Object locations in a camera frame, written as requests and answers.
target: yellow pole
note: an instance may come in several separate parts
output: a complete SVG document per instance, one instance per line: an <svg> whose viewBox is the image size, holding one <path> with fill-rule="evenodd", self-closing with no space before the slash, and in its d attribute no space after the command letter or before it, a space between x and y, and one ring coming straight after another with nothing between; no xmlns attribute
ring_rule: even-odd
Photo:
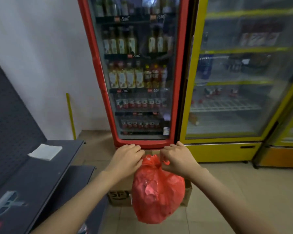
<svg viewBox="0 0 293 234"><path fill-rule="evenodd" d="M71 131L73 132L74 140L76 140L76 132L75 132L75 126L74 126L73 113L71 111L71 106L70 106L69 93L66 93L66 100L67 100L68 113L69 113L69 118L70 118Z"/></svg>

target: yellow refrigerator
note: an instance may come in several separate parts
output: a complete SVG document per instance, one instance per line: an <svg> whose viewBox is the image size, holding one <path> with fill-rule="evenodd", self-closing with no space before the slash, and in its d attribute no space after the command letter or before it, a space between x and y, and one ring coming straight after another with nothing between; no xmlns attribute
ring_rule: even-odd
<svg viewBox="0 0 293 234"><path fill-rule="evenodd" d="M293 105L289 111L284 112L280 121L276 130L256 154L253 161L255 168L293 168Z"/></svg>
<svg viewBox="0 0 293 234"><path fill-rule="evenodd" d="M293 0L199 0L192 29L177 139L251 160L293 96Z"/></svg>

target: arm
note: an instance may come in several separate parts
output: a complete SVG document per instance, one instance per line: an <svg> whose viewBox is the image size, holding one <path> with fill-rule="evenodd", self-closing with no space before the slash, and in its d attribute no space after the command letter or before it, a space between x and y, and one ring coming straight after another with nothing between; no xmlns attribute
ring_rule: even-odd
<svg viewBox="0 0 293 234"><path fill-rule="evenodd" d="M162 164L166 171L175 173L194 183L215 205L237 234L274 234L276 231L256 215L244 201L239 200L209 171L201 167L191 152L181 142L165 146L160 151L169 165Z"/></svg>
<svg viewBox="0 0 293 234"><path fill-rule="evenodd" d="M76 234L110 188L141 166L145 152L140 149L139 145L134 144L119 148L104 171L48 217L32 234Z"/></svg>

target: red refrigerator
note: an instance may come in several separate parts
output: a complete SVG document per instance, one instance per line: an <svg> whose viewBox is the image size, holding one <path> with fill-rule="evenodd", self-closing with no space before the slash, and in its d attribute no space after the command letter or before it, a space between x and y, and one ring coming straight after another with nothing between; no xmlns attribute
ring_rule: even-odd
<svg viewBox="0 0 293 234"><path fill-rule="evenodd" d="M114 145L174 142L189 0L78 0Z"/></svg>

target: forearm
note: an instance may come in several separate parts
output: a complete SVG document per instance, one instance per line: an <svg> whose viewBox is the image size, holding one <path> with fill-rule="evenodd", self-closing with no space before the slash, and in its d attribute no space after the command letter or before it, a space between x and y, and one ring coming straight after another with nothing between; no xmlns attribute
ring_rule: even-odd
<svg viewBox="0 0 293 234"><path fill-rule="evenodd" d="M190 177L191 181L208 197L235 233L273 234L275 230L259 218L246 203L238 198L207 169L200 168Z"/></svg>
<svg viewBox="0 0 293 234"><path fill-rule="evenodd" d="M39 225L33 234L76 234L102 197L116 184L108 172L101 172L92 182Z"/></svg>

